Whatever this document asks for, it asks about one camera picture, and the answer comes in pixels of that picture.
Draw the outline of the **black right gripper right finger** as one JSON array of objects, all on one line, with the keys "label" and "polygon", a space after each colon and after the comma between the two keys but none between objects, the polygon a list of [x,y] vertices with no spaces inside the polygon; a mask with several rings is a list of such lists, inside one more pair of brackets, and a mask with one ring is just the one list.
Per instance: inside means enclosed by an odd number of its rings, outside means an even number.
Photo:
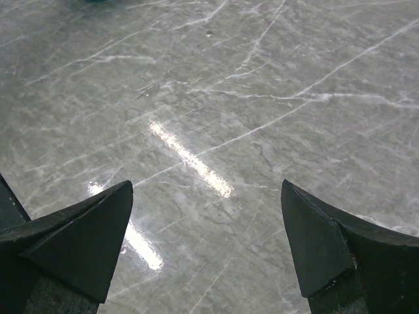
[{"label": "black right gripper right finger", "polygon": [[417,313],[418,238],[282,183],[282,215],[312,313]]}]

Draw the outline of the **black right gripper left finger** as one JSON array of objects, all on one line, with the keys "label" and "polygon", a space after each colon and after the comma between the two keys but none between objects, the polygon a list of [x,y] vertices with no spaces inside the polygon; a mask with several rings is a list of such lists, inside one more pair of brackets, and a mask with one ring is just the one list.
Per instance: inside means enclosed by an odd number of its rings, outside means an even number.
[{"label": "black right gripper left finger", "polygon": [[1,312],[96,313],[106,301],[133,206],[123,181],[31,219],[1,183]]}]

